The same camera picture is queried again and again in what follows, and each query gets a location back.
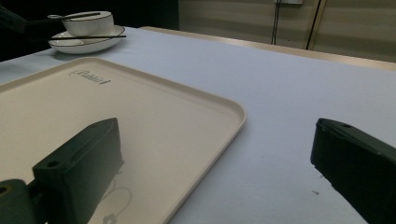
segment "white tray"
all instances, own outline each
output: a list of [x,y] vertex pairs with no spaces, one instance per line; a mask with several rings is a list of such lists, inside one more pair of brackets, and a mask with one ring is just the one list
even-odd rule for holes
[[125,160],[90,223],[166,223],[245,122],[237,103],[100,59],[0,86],[0,180],[31,168],[91,123],[118,118]]

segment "table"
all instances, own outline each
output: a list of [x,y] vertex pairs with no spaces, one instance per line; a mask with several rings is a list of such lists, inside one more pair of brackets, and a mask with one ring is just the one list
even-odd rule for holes
[[[396,146],[396,64],[154,28],[126,34],[83,56],[213,92],[247,111],[241,133],[170,223],[365,223],[310,163],[315,124],[340,120]],[[0,82],[79,57],[48,49],[6,61]]]

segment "wall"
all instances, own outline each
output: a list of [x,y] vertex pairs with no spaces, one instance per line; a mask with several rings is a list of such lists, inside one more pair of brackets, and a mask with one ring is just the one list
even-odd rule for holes
[[[314,0],[301,7],[282,7],[278,45],[302,48]],[[180,30],[271,43],[274,0],[179,0]]]
[[313,50],[396,63],[396,1],[327,0]]
[[[305,49],[317,1],[280,9],[278,45]],[[180,30],[269,44],[275,9],[274,0],[179,0]],[[326,0],[312,50],[396,63],[395,46],[395,0]]]

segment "saucer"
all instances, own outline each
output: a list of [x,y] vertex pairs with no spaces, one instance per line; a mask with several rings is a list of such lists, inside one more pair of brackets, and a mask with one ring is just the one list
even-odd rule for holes
[[[125,31],[123,26],[114,25],[114,30],[110,35],[122,35]],[[70,37],[71,35],[66,31],[57,34],[53,37]],[[84,54],[92,53],[102,49],[108,49],[117,43],[122,38],[109,39],[74,39],[74,40],[50,40],[49,45],[60,52],[69,54]]]

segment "black object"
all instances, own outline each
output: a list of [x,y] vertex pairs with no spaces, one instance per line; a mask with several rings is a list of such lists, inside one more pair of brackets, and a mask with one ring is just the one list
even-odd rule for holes
[[277,32],[277,22],[279,21],[280,4],[281,4],[281,0],[276,0],[273,34],[272,34],[272,38],[271,38],[271,44],[273,44],[273,45],[276,45],[276,32]]
[[311,28],[309,29],[309,36],[308,36],[308,40],[306,41],[305,49],[309,49],[309,44],[311,43],[311,40],[312,40],[312,35],[313,35],[313,33],[314,33],[314,28],[315,28],[315,25],[316,25],[316,23],[317,23],[318,13],[319,13],[321,4],[324,5],[324,4],[325,4],[325,1],[322,2],[322,0],[318,0],[318,5],[317,5],[317,8],[316,8],[316,10],[315,10],[314,20],[313,20],[313,22],[312,22]]
[[52,37],[48,40],[112,39],[112,38],[124,38],[124,37],[126,37],[126,35],[89,35],[89,36]]
[[78,15],[74,15],[74,16],[57,17],[57,18],[52,18],[52,19],[40,20],[40,21],[28,21],[27,24],[28,25],[37,25],[37,24],[42,24],[42,23],[65,21],[65,20],[70,20],[70,19],[83,18],[83,17],[96,16],[96,15],[100,15],[100,12],[91,12],[91,13],[78,14]]
[[18,33],[23,33],[27,20],[2,7],[0,4],[0,28],[7,27]]
[[368,223],[396,223],[396,148],[319,119],[311,162]]
[[28,186],[0,182],[2,224],[86,224],[123,165],[117,119],[96,122],[33,167]]

